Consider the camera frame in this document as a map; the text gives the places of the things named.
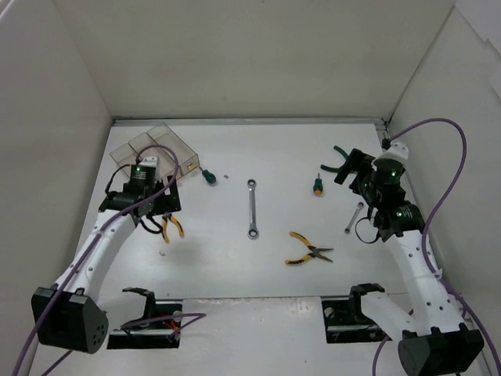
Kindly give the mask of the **green side cutters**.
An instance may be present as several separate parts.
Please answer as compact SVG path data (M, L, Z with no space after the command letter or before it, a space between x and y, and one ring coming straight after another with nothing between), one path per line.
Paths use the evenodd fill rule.
M333 150L334 150L334 153L337 155L337 159L336 159L337 164L336 165L334 165L334 164L332 164L332 165L331 164L328 164L328 165L321 164L319 166L319 168L324 172L336 174L339 172L340 168L344 165L344 163L348 159L349 154L342 147L340 147L338 145L334 145Z

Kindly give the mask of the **small silver wrench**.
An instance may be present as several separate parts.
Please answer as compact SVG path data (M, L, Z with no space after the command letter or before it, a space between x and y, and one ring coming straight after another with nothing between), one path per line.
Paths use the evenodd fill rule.
M364 206L365 206L365 204L363 202L357 203L357 207L356 207L356 209L355 209L352 217L350 218L348 224L344 228L344 233L345 234L350 234L351 233L351 229L354 226L355 221L357 220L360 212L362 211L362 209L364 209Z

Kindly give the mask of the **green orange stubby screwdriver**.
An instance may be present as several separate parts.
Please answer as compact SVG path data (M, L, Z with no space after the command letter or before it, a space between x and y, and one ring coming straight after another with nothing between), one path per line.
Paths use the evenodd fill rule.
M314 180L312 190L316 196L321 196L323 194L323 180L321 178L320 173L317 174Z

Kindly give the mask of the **large silver ratchet wrench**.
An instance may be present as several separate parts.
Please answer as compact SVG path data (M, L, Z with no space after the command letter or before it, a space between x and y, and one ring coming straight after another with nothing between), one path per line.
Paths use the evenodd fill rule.
M257 227L256 204L255 204L255 190L257 183L254 179L247 181L247 188L249 191L249 209L250 209L250 223L247 235L251 240L255 240L259 236Z

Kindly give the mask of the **yellow long-nose pliers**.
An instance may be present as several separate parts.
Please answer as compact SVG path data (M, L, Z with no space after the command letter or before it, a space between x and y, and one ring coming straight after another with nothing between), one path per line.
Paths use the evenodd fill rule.
M312 259L321 259L323 261L333 263L333 260L329 257L326 257L323 253L333 251L332 248L318 248L314 246L306 237L301 234L290 231L289 235L297 240L299 240L307 249L308 252L303 255L301 258L297 259L287 259L285 261L286 266L301 266Z

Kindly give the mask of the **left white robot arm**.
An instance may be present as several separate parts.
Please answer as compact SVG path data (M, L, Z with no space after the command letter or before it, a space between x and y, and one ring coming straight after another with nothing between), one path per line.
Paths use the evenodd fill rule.
M159 164L145 157L131 165L122 190L106 192L91 233L64 273L32 295L40 344L89 354L102 346L109 320L97 302L117 253L142 218L181 209L175 177L163 181Z

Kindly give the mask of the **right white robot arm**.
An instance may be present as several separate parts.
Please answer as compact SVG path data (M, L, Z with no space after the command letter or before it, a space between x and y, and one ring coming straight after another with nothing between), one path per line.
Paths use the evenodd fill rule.
M431 272L424 247L425 221L419 208L405 197L401 177L408 148L393 143L379 157L353 149L340 167L335 182L349 174L353 193L367 204L368 217L391 252L412 305L407 313L378 284L361 284L348 300L346 312L356 323L371 319L397 345L407 375L461 374L484 347L478 329L470 329L452 297Z

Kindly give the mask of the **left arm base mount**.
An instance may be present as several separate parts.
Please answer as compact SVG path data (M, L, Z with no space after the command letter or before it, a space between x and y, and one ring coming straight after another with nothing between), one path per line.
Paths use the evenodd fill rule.
M182 314L182 302L179 300L160 299L155 293L140 287L126 287L122 290L126 298L141 298L139 315L118 324L108 336L106 348L118 349L177 349L180 334L174 334L182 323L182 318L169 318Z

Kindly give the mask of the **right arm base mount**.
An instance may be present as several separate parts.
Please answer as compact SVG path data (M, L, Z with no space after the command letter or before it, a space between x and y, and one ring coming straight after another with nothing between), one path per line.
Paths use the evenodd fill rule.
M321 298L327 344L380 342L386 333L361 310L361 297L385 292L379 284L358 284L348 295Z

